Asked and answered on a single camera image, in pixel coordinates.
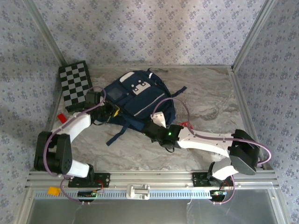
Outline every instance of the checkerboard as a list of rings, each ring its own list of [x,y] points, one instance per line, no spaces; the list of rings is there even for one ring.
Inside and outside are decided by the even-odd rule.
[[[71,112],[83,108],[85,95],[92,87],[85,61],[60,67],[58,72],[66,110]]]

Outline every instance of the floral wallpaper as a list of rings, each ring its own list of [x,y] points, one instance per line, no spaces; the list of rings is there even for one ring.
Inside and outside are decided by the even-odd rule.
[[[59,90],[59,65],[21,1],[0,8],[0,223],[9,224]]]
[[[261,142],[271,148],[292,221],[299,223],[299,2],[278,0],[237,72]]]
[[[232,64],[264,0],[34,0],[65,59]]]

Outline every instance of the navy blue backpack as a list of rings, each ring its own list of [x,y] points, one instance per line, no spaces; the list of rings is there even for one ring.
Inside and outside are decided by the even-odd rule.
[[[106,144],[111,145],[119,136],[124,134],[127,128],[140,132],[147,121],[151,120],[156,105],[168,97],[176,97],[187,88],[184,86],[176,93],[171,94],[164,82],[153,72],[131,71],[116,79],[105,88],[106,99],[119,107],[117,116],[108,123],[123,126]],[[157,109],[163,112],[166,125],[170,125],[175,119],[175,109],[172,100],[163,102]]]

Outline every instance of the backpack pocket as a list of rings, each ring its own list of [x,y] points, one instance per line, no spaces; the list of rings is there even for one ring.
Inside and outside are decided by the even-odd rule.
[[[151,86],[128,101],[124,109],[138,119],[150,119],[155,106],[165,98],[167,98],[167,95],[163,90]]]

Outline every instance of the gray marble table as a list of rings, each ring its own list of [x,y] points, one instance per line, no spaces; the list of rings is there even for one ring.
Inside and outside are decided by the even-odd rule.
[[[126,71],[140,68],[90,68],[93,86],[105,87]],[[184,85],[188,88],[178,96],[191,113],[194,129],[212,133],[233,133],[244,129],[240,111],[226,67],[178,67],[167,68],[168,72],[154,71],[171,92]],[[187,120],[184,107],[175,102],[175,124]],[[60,100],[57,113],[70,114]],[[58,119],[54,127],[60,126]],[[128,129],[111,146],[105,143],[121,129],[117,125],[90,126],[73,142],[73,158],[90,163],[95,170],[192,170],[207,169],[220,155],[197,149],[177,149],[168,153],[157,143],[151,143],[143,134]]]

